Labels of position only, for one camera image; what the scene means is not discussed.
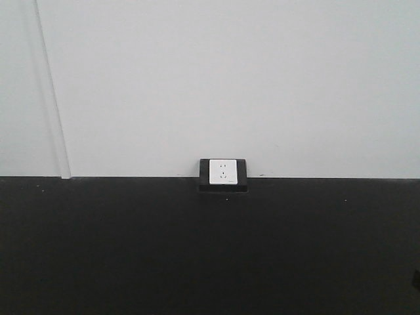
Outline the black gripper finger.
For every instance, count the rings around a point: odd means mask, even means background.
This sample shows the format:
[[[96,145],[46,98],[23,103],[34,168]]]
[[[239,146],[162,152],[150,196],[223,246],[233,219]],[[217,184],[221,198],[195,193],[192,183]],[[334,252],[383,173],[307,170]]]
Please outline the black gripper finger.
[[[419,270],[415,270],[413,273],[412,286],[416,289],[420,289],[420,271]]]

